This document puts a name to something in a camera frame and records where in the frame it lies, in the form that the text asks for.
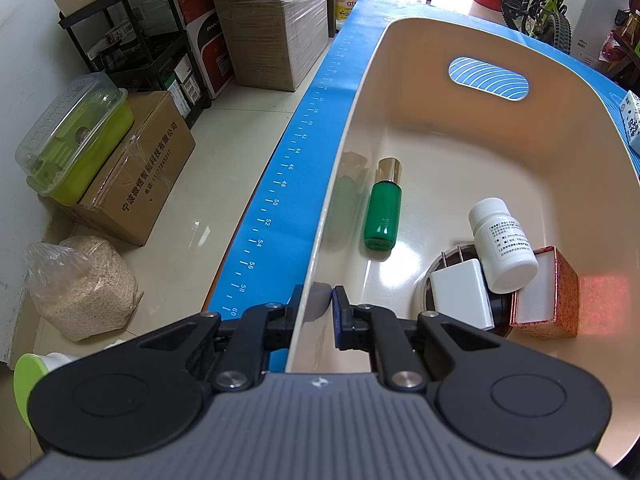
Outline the green small bottle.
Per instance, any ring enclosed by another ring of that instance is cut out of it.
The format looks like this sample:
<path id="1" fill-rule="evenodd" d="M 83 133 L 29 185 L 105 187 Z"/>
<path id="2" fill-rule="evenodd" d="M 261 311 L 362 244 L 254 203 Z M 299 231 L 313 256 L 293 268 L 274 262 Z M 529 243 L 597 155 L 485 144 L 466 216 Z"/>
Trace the green small bottle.
<path id="1" fill-rule="evenodd" d="M 401 207 L 401 163 L 395 157 L 378 161 L 366 218 L 364 246 L 375 252 L 390 252 L 396 245 Z"/>

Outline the tape roll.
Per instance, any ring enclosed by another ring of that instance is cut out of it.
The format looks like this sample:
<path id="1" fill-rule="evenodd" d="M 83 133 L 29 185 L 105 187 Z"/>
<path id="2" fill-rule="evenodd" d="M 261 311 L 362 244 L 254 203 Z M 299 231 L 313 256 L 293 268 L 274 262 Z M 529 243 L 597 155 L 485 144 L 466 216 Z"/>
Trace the tape roll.
<path id="1" fill-rule="evenodd" d="M 446 250 L 446 252 L 444 252 L 444 253 L 447 256 L 450 256 L 453 252 L 455 252 L 457 250 L 458 247 L 461 247 L 464 250 L 465 255 L 468 258 L 477 258 L 478 259 L 475 247 L 471 243 L 458 245 L 456 247 L 453 247 L 453 248 L 450 248 L 450 249 Z M 421 307 L 420 307 L 421 311 L 436 311 L 434 309 L 434 304 L 433 304 L 433 297 L 432 297 L 431 284 L 430 284 L 430 276 L 431 276 L 431 274 L 432 274 L 432 272 L 434 270 L 437 270 L 438 268 L 440 268 L 442 266 L 442 253 L 443 252 L 441 252 L 440 255 L 437 256 L 435 258 L 435 260 L 431 263 L 431 265 L 428 267 L 428 269 L 426 270 L 426 273 L 424 274 L 424 277 L 422 278 L 422 281 L 421 281 L 420 285 L 418 286 L 418 293 L 421 296 Z M 491 290 L 487 286 L 486 280 L 485 280 L 485 286 L 487 288 L 487 292 L 491 292 Z"/>

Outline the white pill bottle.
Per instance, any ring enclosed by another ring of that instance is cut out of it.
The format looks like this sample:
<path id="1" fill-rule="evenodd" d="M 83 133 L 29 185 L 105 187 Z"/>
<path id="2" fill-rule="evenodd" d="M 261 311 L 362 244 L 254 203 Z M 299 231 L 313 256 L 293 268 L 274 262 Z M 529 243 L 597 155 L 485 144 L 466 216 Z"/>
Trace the white pill bottle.
<path id="1" fill-rule="evenodd" d="M 506 203 L 488 197 L 469 212 L 474 247 L 488 288 L 496 294 L 510 294 L 536 278 L 539 266 L 532 246 Z"/>

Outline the red patterned gift box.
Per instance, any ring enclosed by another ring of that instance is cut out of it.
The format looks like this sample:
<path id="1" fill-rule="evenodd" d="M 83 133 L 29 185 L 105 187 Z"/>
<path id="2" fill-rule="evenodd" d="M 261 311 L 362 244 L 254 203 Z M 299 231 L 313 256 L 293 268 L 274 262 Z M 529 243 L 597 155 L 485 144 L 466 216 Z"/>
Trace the red patterned gift box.
<path id="1" fill-rule="evenodd" d="M 555 246 L 534 251 L 538 272 L 512 298 L 510 326 L 539 339 L 575 338 L 579 324 L 579 278 Z"/>

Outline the beige plastic storage bin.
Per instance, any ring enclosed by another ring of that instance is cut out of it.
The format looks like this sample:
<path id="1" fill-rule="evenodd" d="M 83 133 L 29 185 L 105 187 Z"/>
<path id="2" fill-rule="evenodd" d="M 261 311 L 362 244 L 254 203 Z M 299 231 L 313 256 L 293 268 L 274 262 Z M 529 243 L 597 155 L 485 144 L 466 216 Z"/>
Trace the beige plastic storage bin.
<path id="1" fill-rule="evenodd" d="M 415 318 L 428 267 L 472 244 L 470 210 L 498 197 L 579 278 L 575 338 L 506 338 L 600 379 L 613 413 L 598 451 L 619 464 L 639 440 L 639 178 L 619 114 L 620 92 L 552 50 L 431 18 L 388 26 L 341 128 L 288 370 L 367 370 L 363 352 L 334 346 L 331 288 Z M 399 230 L 375 252 L 363 227 L 385 157 L 401 163 Z"/>

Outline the black earbud case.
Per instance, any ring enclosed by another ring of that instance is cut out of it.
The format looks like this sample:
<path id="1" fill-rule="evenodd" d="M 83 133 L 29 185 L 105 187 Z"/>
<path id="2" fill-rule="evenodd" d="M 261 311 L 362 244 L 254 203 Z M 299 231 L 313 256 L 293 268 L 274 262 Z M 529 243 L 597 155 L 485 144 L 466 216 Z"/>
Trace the black earbud case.
<path id="1" fill-rule="evenodd" d="M 488 292 L 489 304 L 491 307 L 492 319 L 494 320 L 494 328 L 491 333 L 506 338 L 510 334 L 511 310 L 513 294 L 496 294 Z"/>

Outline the blue silicone baking mat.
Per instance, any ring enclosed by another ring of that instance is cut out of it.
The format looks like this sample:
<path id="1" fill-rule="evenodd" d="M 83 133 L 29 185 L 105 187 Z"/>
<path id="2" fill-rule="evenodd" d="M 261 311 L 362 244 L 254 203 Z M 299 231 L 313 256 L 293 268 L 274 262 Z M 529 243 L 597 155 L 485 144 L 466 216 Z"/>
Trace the blue silicone baking mat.
<path id="1" fill-rule="evenodd" d="M 285 301 L 303 285 L 321 216 L 341 128 L 386 28 L 405 18 L 431 18 L 493 32 L 535 50 L 549 49 L 598 90 L 623 89 L 582 62 L 503 26 L 420 4 L 363 0 L 334 40 L 296 108 L 247 209 L 217 276 L 212 308 L 227 318 L 267 301 Z M 290 352 L 278 353 L 275 370 L 288 370 Z"/>

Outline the plastic bag of grain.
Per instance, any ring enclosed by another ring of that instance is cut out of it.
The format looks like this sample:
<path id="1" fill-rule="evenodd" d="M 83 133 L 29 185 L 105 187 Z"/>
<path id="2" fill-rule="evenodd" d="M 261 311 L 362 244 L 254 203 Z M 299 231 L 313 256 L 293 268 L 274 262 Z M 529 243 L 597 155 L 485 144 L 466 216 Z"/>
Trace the plastic bag of grain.
<path id="1" fill-rule="evenodd" d="M 37 312 L 75 342 L 124 328 L 143 295 L 124 258 L 103 237 L 30 243 L 26 266 Z"/>

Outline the cardboard box on floor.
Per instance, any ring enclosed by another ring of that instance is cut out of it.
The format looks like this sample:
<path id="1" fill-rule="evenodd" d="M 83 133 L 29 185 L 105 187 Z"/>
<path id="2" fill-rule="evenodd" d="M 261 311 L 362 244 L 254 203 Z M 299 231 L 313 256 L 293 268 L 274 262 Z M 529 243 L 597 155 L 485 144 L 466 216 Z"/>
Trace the cardboard box on floor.
<path id="1" fill-rule="evenodd" d="M 168 92 L 134 93 L 128 103 L 134 112 L 131 129 L 81 199 L 62 211 L 89 228 L 143 246 L 195 141 Z"/>

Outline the green lid white jar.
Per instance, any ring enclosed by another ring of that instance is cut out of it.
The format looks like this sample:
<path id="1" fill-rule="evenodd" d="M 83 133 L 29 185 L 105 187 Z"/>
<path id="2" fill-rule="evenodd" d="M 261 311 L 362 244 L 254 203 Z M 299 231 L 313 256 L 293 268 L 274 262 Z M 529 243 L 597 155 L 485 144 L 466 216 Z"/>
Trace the green lid white jar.
<path id="1" fill-rule="evenodd" d="M 27 404 L 37 382 L 47 374 L 68 363 L 78 360 L 78 356 L 70 356 L 61 352 L 45 354 L 25 353 L 15 363 L 13 373 L 13 392 L 15 404 L 26 427 L 32 430 L 27 413 Z"/>

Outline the green clear lidded container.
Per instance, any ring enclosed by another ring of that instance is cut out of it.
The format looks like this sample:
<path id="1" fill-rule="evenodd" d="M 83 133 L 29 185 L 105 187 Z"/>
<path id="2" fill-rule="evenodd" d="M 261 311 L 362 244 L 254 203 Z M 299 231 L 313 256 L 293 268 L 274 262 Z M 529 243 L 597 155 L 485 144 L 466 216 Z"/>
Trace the green clear lidded container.
<path id="1" fill-rule="evenodd" d="M 127 98 L 107 74 L 74 79 L 15 151 L 27 185 L 65 207 L 76 204 L 134 124 Z"/>

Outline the lower cardboard box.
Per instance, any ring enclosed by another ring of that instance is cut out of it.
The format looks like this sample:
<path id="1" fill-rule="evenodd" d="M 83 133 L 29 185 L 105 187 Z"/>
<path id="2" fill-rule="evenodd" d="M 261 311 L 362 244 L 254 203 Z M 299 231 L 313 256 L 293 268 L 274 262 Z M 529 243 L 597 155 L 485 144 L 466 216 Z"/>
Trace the lower cardboard box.
<path id="1" fill-rule="evenodd" d="M 235 78 L 294 91 L 329 40 L 326 0 L 214 0 Z"/>

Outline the black metal shelf rack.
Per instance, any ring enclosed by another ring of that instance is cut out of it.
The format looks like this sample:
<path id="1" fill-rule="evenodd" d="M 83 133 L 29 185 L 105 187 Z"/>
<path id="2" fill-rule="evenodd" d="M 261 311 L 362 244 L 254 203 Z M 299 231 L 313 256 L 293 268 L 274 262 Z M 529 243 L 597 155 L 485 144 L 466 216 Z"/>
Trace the black metal shelf rack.
<path id="1" fill-rule="evenodd" d="M 131 93 L 166 91 L 192 127 L 212 104 L 176 0 L 94 0 L 58 12 L 90 73 Z"/>

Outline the green black bicycle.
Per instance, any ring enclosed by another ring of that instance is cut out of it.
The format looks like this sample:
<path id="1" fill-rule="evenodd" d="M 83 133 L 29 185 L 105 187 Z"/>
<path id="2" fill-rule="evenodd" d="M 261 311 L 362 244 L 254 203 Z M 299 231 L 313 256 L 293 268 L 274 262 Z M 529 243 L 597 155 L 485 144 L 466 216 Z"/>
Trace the green black bicycle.
<path id="1" fill-rule="evenodd" d="M 564 0 L 499 0 L 503 21 L 510 29 L 570 53 L 572 29 Z"/>

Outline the white freezer cabinet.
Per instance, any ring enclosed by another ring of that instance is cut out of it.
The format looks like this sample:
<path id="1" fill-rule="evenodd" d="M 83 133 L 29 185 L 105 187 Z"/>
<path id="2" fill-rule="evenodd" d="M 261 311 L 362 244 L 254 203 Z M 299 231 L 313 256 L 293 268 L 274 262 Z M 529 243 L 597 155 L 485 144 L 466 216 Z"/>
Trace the white freezer cabinet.
<path id="1" fill-rule="evenodd" d="M 603 73 L 600 53 L 608 33 L 615 25 L 616 13 L 627 10 L 629 0 L 564 0 L 566 17 L 572 28 L 570 55 Z"/>

